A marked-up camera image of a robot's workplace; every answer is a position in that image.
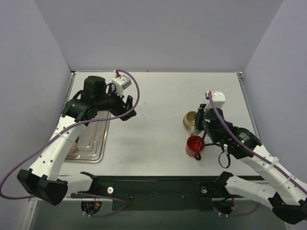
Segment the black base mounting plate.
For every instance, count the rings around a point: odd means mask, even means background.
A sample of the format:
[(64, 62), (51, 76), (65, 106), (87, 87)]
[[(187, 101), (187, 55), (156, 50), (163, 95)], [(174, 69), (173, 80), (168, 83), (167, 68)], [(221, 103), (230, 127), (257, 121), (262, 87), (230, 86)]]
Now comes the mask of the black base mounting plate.
[(214, 184), (215, 176), (99, 176), (97, 187), (88, 191), (124, 200), (127, 211), (212, 209), (213, 199), (231, 199)]

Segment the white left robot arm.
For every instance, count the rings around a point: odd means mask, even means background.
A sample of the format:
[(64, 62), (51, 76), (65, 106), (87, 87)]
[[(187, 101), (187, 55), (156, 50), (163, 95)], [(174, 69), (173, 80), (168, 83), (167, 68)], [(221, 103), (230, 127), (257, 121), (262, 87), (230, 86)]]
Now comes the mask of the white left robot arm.
[(109, 84), (99, 76), (84, 80), (83, 89), (66, 102), (50, 144), (27, 170), (18, 172), (17, 180), (26, 192), (54, 206), (73, 193), (82, 191), (87, 197), (97, 195), (99, 186), (94, 175), (80, 172), (61, 176), (59, 172), (75, 141), (89, 123), (97, 120), (99, 111), (109, 111), (114, 119), (119, 117), (123, 121), (136, 115), (137, 104), (133, 97), (123, 100), (123, 91), (133, 82), (133, 77), (118, 72)]

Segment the pink mug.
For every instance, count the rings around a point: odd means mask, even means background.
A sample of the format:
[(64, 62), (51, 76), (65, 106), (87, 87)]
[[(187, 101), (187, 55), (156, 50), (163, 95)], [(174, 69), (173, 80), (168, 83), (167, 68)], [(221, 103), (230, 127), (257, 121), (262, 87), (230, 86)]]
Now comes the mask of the pink mug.
[(77, 150), (78, 150), (77, 143), (73, 143), (73, 145), (72, 145), (72, 147), (69, 151), (69, 154), (74, 154)]

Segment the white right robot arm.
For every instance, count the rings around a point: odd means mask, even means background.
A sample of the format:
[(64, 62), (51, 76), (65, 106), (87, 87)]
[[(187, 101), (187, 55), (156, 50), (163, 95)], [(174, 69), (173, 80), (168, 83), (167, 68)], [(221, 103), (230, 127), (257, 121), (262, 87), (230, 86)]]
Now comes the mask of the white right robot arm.
[(292, 225), (307, 219), (306, 183), (286, 170), (253, 133), (225, 121), (223, 111), (210, 104), (200, 104), (194, 118), (197, 131), (204, 132), (213, 145), (251, 167), (267, 183), (260, 185), (222, 172), (214, 184), (218, 195), (229, 193), (256, 201)]

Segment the red mug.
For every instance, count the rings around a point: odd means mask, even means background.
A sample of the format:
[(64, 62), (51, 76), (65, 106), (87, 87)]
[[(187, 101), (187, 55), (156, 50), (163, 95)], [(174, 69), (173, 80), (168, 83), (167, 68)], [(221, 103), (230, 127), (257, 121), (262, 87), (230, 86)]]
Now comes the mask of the red mug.
[(205, 148), (205, 143), (200, 136), (192, 135), (187, 139), (185, 152), (188, 156), (201, 160), (201, 153)]

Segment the aluminium table edge rail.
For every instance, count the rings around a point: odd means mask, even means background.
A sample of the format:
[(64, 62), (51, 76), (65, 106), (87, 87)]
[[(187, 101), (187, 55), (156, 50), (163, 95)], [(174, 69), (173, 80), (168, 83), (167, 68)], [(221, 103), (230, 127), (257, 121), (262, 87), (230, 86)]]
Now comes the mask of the aluminium table edge rail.
[(238, 92), (236, 92), (236, 95), (232, 97), (233, 103), (237, 104), (235, 110), (238, 118), (235, 119), (235, 124), (236, 126), (246, 128), (261, 141), (257, 125), (248, 102), (241, 72), (236, 72), (236, 78), (236, 90), (238, 90)]

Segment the stainless steel tray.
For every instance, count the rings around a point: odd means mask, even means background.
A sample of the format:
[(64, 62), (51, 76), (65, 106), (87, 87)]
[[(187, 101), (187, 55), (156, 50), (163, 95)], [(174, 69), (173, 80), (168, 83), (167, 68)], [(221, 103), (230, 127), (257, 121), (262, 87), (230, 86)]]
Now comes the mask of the stainless steel tray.
[(98, 163), (102, 160), (110, 121), (91, 122), (75, 143), (78, 150), (68, 154), (65, 162)]

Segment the cream mug with blue drips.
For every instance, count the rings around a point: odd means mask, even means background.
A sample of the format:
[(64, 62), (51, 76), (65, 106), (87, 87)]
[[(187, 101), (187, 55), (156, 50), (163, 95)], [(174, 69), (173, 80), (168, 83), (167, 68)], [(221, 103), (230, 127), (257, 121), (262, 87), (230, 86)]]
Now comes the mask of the cream mug with blue drips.
[(183, 117), (183, 125), (190, 135), (194, 135), (196, 111), (190, 111)]

